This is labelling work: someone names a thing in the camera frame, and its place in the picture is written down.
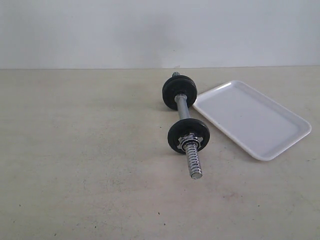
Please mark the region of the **black weight plate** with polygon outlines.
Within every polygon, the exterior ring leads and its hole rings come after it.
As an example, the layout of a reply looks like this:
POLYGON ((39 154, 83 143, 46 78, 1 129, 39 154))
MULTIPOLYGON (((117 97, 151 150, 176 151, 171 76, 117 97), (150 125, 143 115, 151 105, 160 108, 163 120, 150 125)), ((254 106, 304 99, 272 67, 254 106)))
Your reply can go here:
POLYGON ((186 144, 194 142, 197 150, 201 151, 210 140, 207 125, 195 118, 185 118, 171 126, 167 134, 169 146, 179 154, 186 153, 186 144))
POLYGON ((195 86, 195 82, 186 75, 174 75, 170 77, 163 85, 163 87, 169 85, 171 82, 182 82, 195 86))

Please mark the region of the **black weight plate end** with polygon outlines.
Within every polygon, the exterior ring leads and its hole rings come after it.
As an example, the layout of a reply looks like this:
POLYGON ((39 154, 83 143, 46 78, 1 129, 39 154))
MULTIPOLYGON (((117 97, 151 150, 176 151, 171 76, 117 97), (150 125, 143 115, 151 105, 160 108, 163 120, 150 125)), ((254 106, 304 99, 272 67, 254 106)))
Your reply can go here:
POLYGON ((178 110, 178 97, 182 97, 186 106, 190 108, 197 99, 198 90, 196 85, 187 84, 186 82, 171 82, 162 87, 162 100, 164 104, 172 109, 178 110))

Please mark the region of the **chrome dumbbell bar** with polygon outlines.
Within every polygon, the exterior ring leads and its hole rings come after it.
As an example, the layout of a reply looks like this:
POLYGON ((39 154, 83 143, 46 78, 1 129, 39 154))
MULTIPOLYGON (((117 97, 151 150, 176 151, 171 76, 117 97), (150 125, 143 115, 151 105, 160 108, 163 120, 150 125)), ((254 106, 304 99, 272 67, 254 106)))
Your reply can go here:
MULTIPOLYGON (((177 106, 180 120, 191 118, 189 108, 187 107, 186 102, 182 97, 178 97, 177 106)), ((194 180, 200 179, 203 176, 203 172, 196 146, 193 144, 188 145, 185 154, 187 157, 190 177, 194 180)))

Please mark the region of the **chrome star collar nut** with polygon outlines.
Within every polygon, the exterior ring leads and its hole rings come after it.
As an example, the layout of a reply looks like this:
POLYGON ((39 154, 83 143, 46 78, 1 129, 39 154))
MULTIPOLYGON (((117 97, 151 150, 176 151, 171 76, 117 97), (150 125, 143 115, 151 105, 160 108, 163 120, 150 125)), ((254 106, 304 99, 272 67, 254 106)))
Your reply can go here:
POLYGON ((198 149, 201 146, 202 141, 203 137, 197 136, 195 133, 189 133, 178 139, 177 148, 186 151, 188 145, 195 145, 195 148, 198 149))

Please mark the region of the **white rectangular plastic tray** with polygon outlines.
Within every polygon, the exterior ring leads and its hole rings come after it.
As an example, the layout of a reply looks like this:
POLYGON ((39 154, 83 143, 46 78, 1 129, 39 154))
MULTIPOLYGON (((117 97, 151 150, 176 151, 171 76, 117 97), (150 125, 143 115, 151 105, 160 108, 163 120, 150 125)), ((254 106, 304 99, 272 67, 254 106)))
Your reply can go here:
POLYGON ((275 159, 312 131, 308 121, 239 80, 199 94, 193 107, 259 161, 275 159))

